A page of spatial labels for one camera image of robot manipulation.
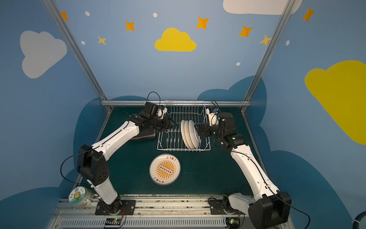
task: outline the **plate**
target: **plate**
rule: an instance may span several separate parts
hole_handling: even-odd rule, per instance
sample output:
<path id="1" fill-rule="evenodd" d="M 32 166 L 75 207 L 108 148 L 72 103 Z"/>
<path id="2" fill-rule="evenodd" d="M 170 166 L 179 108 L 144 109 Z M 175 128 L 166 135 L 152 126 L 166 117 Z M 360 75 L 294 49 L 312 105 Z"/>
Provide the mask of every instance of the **plate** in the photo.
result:
<path id="1" fill-rule="evenodd" d="M 184 123 L 184 133 L 186 134 L 187 143 L 190 149 L 194 149 L 194 145 L 191 139 L 191 134 L 189 133 L 189 121 L 186 120 Z"/>
<path id="2" fill-rule="evenodd" d="M 194 145 L 195 149 L 199 148 L 199 135 L 194 128 L 194 122 L 192 120 L 189 120 L 189 134 L 191 136 L 192 143 Z"/>
<path id="3" fill-rule="evenodd" d="M 184 131 L 184 123 L 185 123 L 186 121 L 185 120 L 182 120 L 181 122 L 180 122 L 180 131 L 182 132 L 182 138 L 183 138 L 183 142 L 184 142 L 184 144 L 186 145 L 186 147 L 188 148 L 188 149 L 190 149 L 189 148 L 189 145 L 188 145 L 188 142 L 187 142 L 187 139 L 186 139 L 186 134 L 185 134 L 185 131 Z"/>
<path id="4" fill-rule="evenodd" d="M 161 154 L 150 164 L 150 177 L 159 185 L 168 185 L 176 181 L 180 174 L 180 162 L 171 154 Z"/>

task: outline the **plate with orange sunburst design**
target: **plate with orange sunburst design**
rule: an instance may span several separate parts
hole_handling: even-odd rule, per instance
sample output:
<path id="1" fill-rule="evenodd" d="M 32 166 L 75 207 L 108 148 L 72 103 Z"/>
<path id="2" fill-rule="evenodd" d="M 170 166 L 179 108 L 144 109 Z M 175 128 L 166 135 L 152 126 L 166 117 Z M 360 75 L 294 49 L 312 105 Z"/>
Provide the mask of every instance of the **plate with orange sunburst design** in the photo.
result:
<path id="1" fill-rule="evenodd" d="M 161 154 L 150 164 L 150 177 L 159 185 L 173 183 L 180 174 L 179 160 L 171 154 Z"/>

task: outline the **robotic arm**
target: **robotic arm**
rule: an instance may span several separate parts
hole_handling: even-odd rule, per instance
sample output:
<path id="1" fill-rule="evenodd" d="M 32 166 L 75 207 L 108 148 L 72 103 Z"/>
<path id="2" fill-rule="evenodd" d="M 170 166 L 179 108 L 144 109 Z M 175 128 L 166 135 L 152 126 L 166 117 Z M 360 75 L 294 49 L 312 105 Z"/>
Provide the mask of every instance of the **robotic arm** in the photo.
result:
<path id="1" fill-rule="evenodd" d="M 241 134 L 235 131 L 231 113 L 219 113 L 218 108 L 206 110 L 209 123 L 195 126 L 199 135 L 216 136 L 244 173 L 253 191 L 254 198 L 231 192 L 224 195 L 224 209 L 228 213 L 239 210 L 249 215 L 257 229 L 266 229 L 287 222 L 291 198 L 287 192 L 280 192 L 268 178 L 250 147 Z"/>
<path id="2" fill-rule="evenodd" d="M 99 195 L 98 206 L 102 208 L 100 214 L 118 215 L 122 208 L 120 197 L 109 180 L 107 161 L 117 149 L 139 133 L 147 129 L 155 131 L 171 128 L 172 121 L 165 117 L 166 112 L 167 108 L 164 106 L 146 102 L 145 108 L 139 114 L 131 115 L 113 133 L 92 146 L 83 145 L 79 149 L 81 154 L 78 157 L 77 171 Z"/>

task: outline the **dish rack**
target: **dish rack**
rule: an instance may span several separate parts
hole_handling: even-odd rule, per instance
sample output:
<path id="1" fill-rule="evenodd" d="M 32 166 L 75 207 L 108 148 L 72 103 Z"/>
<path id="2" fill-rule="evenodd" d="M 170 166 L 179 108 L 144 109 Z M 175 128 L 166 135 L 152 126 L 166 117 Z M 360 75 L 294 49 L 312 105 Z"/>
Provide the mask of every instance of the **dish rack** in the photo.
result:
<path id="1" fill-rule="evenodd" d="M 207 151 L 211 150 L 210 138 L 201 137 L 199 148 L 189 149 L 183 142 L 180 122 L 192 120 L 194 124 L 208 122 L 206 106 L 202 101 L 171 101 L 165 100 L 163 105 L 168 109 L 168 115 L 177 125 L 169 130 L 159 132 L 158 150 L 165 151 Z"/>

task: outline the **star decal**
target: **star decal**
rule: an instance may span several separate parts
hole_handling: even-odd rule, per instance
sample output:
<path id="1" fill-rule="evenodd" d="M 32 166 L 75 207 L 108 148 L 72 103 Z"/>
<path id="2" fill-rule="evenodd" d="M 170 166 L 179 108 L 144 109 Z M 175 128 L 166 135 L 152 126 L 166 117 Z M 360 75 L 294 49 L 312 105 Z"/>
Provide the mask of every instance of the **star decal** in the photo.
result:
<path id="1" fill-rule="evenodd" d="M 259 42 L 259 43 L 264 43 L 267 46 L 268 41 L 271 40 L 271 39 L 272 39 L 271 37 L 267 38 L 267 35 L 264 35 L 264 40 Z"/>
<path id="2" fill-rule="evenodd" d="M 66 11 L 65 12 L 61 12 L 62 17 L 66 20 L 69 21 L 69 19 L 66 17 Z"/>
<path id="3" fill-rule="evenodd" d="M 126 25 L 127 25 L 127 28 L 126 28 L 126 31 L 127 30 L 132 30 L 132 31 L 135 31 L 135 29 L 134 29 L 134 22 L 132 22 L 132 23 L 128 23 L 128 22 L 126 22 L 126 21 L 124 21 L 125 23 L 126 23 Z"/>
<path id="4" fill-rule="evenodd" d="M 248 37 L 249 36 L 249 32 L 251 31 L 252 28 L 247 28 L 245 26 L 243 26 L 243 31 L 242 33 L 239 35 L 239 37 L 242 37 L 242 36 L 246 36 Z"/>
<path id="5" fill-rule="evenodd" d="M 312 11 L 309 7 L 309 9 L 307 10 L 307 13 L 305 14 L 305 16 L 302 19 L 306 19 L 306 22 L 308 22 L 310 17 L 313 15 L 313 13 L 315 13 L 315 11 Z"/>
<path id="6" fill-rule="evenodd" d="M 198 17 L 198 25 L 197 25 L 196 29 L 198 29 L 198 28 L 206 29 L 206 24 L 207 24 L 208 20 L 210 20 L 210 19 L 209 18 L 202 19 L 202 18 Z"/>
<path id="7" fill-rule="evenodd" d="M 100 38 L 99 36 L 98 36 L 98 38 L 99 38 L 98 43 L 103 43 L 104 45 L 106 45 L 106 44 L 104 43 L 104 41 L 105 41 L 105 39 L 106 39 L 106 38 L 102 39 L 102 38 Z"/>

